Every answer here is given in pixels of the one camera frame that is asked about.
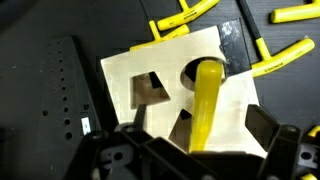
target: cardboard cutout hole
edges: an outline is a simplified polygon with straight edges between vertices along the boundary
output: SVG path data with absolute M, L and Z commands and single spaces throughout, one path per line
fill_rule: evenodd
M 182 109 L 173 126 L 169 139 L 184 151 L 189 151 L 192 115 Z
M 155 72 L 141 74 L 131 78 L 131 108 L 139 104 L 157 104 L 169 101 L 170 97 Z

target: yellow plastic handle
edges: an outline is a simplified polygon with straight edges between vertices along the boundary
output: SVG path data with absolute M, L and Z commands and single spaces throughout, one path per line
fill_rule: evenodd
M 308 135 L 311 137 L 316 137 L 318 132 L 320 132 L 320 126 L 316 126 L 312 128 L 312 130 L 308 133 Z
M 307 174 L 307 175 L 304 175 L 303 177 L 301 177 L 301 180 L 317 180 L 317 178 L 315 176 L 313 176 L 312 174 Z
M 206 60 L 199 64 L 195 82 L 194 113 L 189 152 L 203 151 L 211 132 L 223 66 Z
M 268 48 L 262 38 L 256 40 L 256 44 L 263 60 L 252 65 L 253 77 L 271 73 L 291 63 L 299 57 L 310 52 L 315 44 L 310 38 L 305 38 L 275 56 L 270 56 Z
M 151 41 L 151 42 L 148 42 L 148 43 L 144 43 L 144 44 L 140 44 L 140 45 L 136 45 L 136 46 L 132 46 L 130 48 L 130 51 L 134 51 L 134 50 L 137 50 L 137 49 L 140 49 L 140 48 L 143 48 L 143 47 L 155 45 L 155 44 L 163 42 L 163 41 L 167 41 L 167 40 L 179 37 L 179 36 L 186 35 L 186 34 L 188 34 L 190 32 L 188 26 L 184 24 L 184 25 L 180 26 L 179 28 L 175 29 L 174 31 L 170 32 L 166 36 L 161 37 L 155 22 L 154 21 L 150 21 L 149 25 L 150 25 L 150 29 L 151 29 L 153 37 L 154 37 L 154 41 Z
M 158 21 L 159 30 L 167 30 L 193 21 L 216 5 L 219 0 L 201 0 L 191 8 L 188 7 L 188 5 L 185 3 L 185 0 L 179 0 L 179 2 L 183 12 Z
M 320 0 L 313 0 L 313 3 L 275 9 L 271 13 L 273 23 L 298 21 L 320 17 Z

